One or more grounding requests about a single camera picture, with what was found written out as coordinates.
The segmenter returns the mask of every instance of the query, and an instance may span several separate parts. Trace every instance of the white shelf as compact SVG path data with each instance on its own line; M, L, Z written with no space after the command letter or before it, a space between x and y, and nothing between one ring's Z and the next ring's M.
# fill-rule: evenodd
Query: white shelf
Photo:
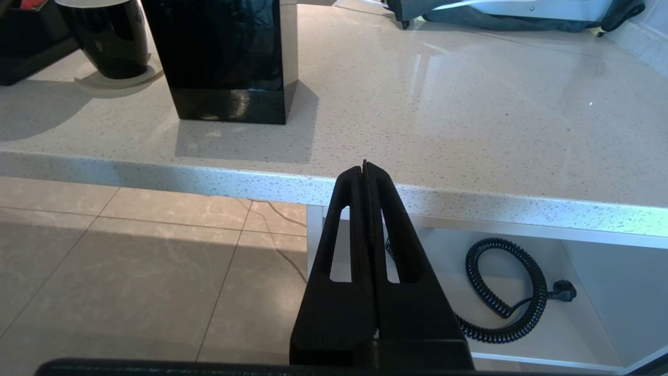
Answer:
M476 241L492 237L494 234L426 227L418 227L416 230L455 312L470 322L484 327L496 328L511 322L496 316L476 296L464 273L464 258L468 248ZM519 244L534 257L545 274L548 287L560 279L570 280L575 285L578 295L569 303L548 301L538 326L519 341L491 345L469 340L473 357L603 372L622 370L623 365L615 347L571 266L561 242L540 238L502 237ZM348 249L348 222L342 221L332 266L333 280L350 280ZM528 274L517 260L503 251L486 252L480 259L480 271L491 289L509 304L530 294ZM389 265L388 279L397 282L395 276L393 266Z

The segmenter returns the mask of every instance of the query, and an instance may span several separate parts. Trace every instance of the gray bag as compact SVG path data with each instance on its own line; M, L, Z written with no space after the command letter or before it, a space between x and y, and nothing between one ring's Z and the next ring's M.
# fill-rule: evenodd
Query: gray bag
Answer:
M432 11L440 5L457 2L458 0L387 0L387 6L404 29L408 27L411 19L422 16L427 21L456 23L488 30L561 30L570 33L592 27L600 27L604 32L609 32L645 10L645 0L613 0L603 20L597 22L488 15L468 6Z

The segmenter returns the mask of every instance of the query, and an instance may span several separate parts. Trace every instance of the black vase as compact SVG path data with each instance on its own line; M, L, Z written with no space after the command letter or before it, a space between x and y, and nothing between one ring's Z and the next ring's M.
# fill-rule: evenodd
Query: black vase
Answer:
M56 2L79 47L102 75L118 80L146 71L146 31L137 0Z
M145 0L180 118L285 124L297 85L296 0Z

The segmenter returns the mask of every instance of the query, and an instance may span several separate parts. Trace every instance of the tile floor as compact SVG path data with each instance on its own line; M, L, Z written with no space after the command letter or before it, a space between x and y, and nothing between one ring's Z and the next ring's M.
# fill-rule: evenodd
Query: tile floor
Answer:
M304 205L0 177L0 369L286 363Z

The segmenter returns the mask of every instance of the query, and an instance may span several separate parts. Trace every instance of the black coiled cable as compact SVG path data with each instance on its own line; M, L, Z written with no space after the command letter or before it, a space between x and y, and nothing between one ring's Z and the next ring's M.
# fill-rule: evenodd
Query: black coiled cable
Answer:
M385 243L385 249L392 259L394 259L389 239ZM478 267L478 260L480 259L480 255L486 250L491 249L504 250L520 260L531 278L533 293L530 298L524 299L511 307L493 293L485 281L483 281ZM534 261L534 259L520 246L500 238L480 240L475 243L466 254L466 276L468 277L471 286L476 291L476 294L478 294L482 301L502 318L509 318L517 308L522 304L529 302L529 307L516 322L502 328L483 328L464 320L460 315L456 314L462 331L467 337L485 343L509 343L526 336L536 327L538 320L540 320L540 317L545 310L545 305L547 304L547 283L545 282L545 276L536 261Z

